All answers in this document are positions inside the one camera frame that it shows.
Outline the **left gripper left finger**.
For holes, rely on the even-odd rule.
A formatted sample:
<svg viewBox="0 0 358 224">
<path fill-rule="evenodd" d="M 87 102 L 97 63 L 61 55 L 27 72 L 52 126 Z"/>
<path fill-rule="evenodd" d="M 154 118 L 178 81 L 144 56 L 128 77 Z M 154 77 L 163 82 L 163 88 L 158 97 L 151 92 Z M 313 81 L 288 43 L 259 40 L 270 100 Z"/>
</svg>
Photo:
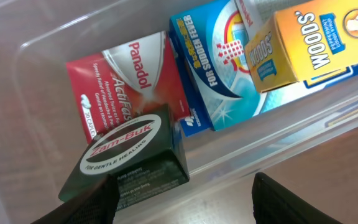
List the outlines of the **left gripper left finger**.
<svg viewBox="0 0 358 224">
<path fill-rule="evenodd" d="M 119 199 L 117 178 L 108 175 L 32 224 L 112 224 Z"/>
</svg>

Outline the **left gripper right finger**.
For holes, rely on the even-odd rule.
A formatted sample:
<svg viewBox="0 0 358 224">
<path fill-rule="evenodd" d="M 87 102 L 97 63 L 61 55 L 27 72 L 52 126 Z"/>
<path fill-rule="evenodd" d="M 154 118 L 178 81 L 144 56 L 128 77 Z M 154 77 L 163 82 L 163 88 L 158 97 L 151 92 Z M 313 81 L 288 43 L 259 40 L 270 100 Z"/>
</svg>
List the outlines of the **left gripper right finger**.
<svg viewBox="0 0 358 224">
<path fill-rule="evenodd" d="M 263 172 L 255 174 L 252 202 L 256 224 L 341 224 Z"/>
</svg>

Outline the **dark green square box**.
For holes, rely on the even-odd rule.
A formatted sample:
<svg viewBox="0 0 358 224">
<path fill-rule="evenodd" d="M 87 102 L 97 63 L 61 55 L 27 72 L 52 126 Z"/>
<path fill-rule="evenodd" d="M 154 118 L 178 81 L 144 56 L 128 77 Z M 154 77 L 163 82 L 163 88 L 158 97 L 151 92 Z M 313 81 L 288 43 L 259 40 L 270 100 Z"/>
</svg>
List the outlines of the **dark green square box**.
<svg viewBox="0 0 358 224">
<path fill-rule="evenodd" d="M 117 179 L 118 210 L 189 181 L 181 131 L 167 104 L 92 140 L 58 197 L 67 202 L 107 175 Z"/>
</svg>

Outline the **clear plastic container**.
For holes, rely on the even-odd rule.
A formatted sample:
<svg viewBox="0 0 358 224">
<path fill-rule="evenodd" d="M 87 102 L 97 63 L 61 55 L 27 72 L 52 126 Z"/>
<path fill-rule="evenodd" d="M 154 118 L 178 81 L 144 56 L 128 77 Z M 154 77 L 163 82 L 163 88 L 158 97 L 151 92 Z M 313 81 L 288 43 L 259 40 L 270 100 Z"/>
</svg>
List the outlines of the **clear plastic container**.
<svg viewBox="0 0 358 224">
<path fill-rule="evenodd" d="M 86 149 L 65 63 L 168 29 L 199 1 L 0 1 L 0 223 L 31 223 Z M 183 141 L 190 181 L 116 223 L 253 223 L 264 172 L 342 223 L 358 223 L 358 76 L 223 131 Z"/>
</svg>

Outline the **blue fever patch box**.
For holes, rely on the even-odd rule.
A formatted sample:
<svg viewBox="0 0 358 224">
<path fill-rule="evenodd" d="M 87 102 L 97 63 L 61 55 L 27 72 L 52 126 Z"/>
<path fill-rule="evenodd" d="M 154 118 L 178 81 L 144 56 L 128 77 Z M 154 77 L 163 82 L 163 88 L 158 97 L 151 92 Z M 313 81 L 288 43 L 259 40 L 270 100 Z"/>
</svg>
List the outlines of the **blue fever patch box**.
<svg viewBox="0 0 358 224">
<path fill-rule="evenodd" d="M 278 1 L 255 1 L 262 11 Z M 181 122 L 186 136 L 219 131 L 358 75 L 358 64 L 320 80 L 303 81 L 267 93 L 252 82 L 244 47 L 250 41 L 235 0 L 218 0 L 170 18 L 191 116 Z"/>
</svg>

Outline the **red Panadol ActiFast box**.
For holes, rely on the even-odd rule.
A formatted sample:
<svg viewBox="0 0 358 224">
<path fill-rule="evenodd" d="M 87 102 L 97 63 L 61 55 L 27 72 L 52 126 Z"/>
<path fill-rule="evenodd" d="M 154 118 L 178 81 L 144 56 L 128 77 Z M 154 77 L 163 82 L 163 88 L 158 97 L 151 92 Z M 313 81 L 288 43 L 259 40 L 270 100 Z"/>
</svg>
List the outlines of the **red Panadol ActiFast box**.
<svg viewBox="0 0 358 224">
<path fill-rule="evenodd" d="M 167 32 L 157 32 L 66 64 L 86 140 L 167 104 L 190 115 Z"/>
</svg>

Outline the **yellow medicine box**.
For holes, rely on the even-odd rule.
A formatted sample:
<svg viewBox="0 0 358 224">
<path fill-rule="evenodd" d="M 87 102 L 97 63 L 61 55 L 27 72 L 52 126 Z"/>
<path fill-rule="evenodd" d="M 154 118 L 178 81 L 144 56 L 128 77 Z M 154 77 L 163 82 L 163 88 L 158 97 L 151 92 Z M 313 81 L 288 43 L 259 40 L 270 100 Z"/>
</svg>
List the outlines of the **yellow medicine box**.
<svg viewBox="0 0 358 224">
<path fill-rule="evenodd" d="M 358 64 L 358 0 L 309 1 L 274 12 L 246 45 L 246 59 L 260 93 Z"/>
</svg>

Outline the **white green Panadol box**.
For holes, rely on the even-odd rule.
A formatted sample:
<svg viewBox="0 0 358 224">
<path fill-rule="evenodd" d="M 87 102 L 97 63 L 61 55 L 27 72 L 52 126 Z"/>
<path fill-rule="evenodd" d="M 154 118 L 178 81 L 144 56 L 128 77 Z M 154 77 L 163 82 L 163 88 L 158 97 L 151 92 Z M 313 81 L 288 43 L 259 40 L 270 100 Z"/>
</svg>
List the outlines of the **white green Panadol box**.
<svg viewBox="0 0 358 224">
<path fill-rule="evenodd" d="M 249 40 L 258 33 L 264 22 L 254 0 L 235 0 L 235 4 L 246 27 Z"/>
</svg>

